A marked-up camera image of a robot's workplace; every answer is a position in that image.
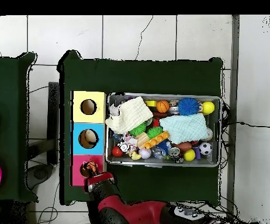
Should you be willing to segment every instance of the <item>gray plastic bin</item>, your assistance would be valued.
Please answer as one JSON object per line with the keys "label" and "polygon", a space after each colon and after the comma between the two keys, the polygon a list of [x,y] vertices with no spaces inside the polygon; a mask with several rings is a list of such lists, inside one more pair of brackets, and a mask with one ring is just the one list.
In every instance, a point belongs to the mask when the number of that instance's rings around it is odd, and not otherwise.
{"label": "gray plastic bin", "polygon": [[178,94],[144,94],[144,93],[125,93],[124,95],[111,93],[107,96],[107,108],[114,104],[118,106],[121,101],[127,101],[141,96],[143,100],[180,100],[186,97],[194,98],[201,102],[213,102],[215,110],[209,115],[205,115],[207,127],[213,131],[213,138],[209,141],[212,144],[213,152],[208,156],[202,156],[201,159],[193,160],[191,162],[184,161],[183,163],[174,163],[172,160],[156,159],[151,156],[148,159],[139,159],[137,161],[131,160],[128,155],[124,154],[122,157],[114,157],[111,154],[112,148],[115,145],[115,140],[112,138],[113,131],[106,125],[106,161],[110,164],[118,164],[125,166],[148,166],[148,167],[162,167],[162,166],[181,166],[181,167],[215,167],[220,162],[221,152],[221,119],[222,119],[222,100],[216,96],[192,96],[192,95],[178,95]]}

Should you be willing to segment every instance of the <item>cloth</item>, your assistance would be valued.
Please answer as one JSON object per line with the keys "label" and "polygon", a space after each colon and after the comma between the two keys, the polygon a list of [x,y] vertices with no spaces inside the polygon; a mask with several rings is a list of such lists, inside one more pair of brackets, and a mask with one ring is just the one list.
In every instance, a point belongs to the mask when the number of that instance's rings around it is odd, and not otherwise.
{"label": "cloth", "polygon": [[128,100],[119,108],[119,116],[112,116],[105,120],[105,124],[115,134],[125,134],[138,125],[153,117],[153,113],[144,103],[141,96]]}
{"label": "cloth", "polygon": [[206,120],[202,113],[181,116],[174,115],[160,120],[163,131],[168,131],[173,144],[199,141],[207,137]]}

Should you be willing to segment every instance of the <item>dark green table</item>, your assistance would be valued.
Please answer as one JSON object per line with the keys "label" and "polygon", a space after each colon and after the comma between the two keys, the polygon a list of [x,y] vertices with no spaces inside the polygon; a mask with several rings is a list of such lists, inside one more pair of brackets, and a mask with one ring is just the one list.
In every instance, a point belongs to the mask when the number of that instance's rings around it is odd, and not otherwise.
{"label": "dark green table", "polygon": [[34,53],[0,58],[0,200],[35,201],[25,184],[28,68]]}
{"label": "dark green table", "polygon": [[[220,58],[209,61],[112,61],[80,59],[67,51],[58,63],[60,72],[61,203],[90,201],[82,187],[72,187],[70,172],[70,92],[72,90],[220,96]],[[108,165],[126,201],[164,200],[218,203],[218,167],[163,167]]]}

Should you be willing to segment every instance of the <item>soccer ball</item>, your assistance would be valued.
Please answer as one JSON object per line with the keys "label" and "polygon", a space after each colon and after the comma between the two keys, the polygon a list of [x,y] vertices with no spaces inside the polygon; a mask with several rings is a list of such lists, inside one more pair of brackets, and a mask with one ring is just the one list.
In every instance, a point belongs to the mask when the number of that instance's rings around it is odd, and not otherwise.
{"label": "soccer ball", "polygon": [[202,155],[208,155],[208,154],[211,154],[212,152],[212,145],[208,142],[202,142],[200,145],[199,145],[199,152],[202,154]]}

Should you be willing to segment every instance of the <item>green toy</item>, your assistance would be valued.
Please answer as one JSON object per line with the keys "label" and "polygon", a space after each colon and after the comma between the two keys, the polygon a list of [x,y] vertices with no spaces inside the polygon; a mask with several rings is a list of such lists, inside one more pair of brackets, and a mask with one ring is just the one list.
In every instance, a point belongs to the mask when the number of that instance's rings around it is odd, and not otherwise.
{"label": "green toy", "polygon": [[163,132],[163,129],[161,126],[158,127],[152,127],[147,131],[147,136],[152,139],[156,137],[157,135],[161,134]]}
{"label": "green toy", "polygon": [[140,135],[141,133],[144,133],[146,131],[146,128],[147,128],[147,124],[146,124],[146,121],[145,121],[142,124],[135,127],[134,129],[132,129],[130,131],[130,134],[132,136],[136,137],[136,136]]}

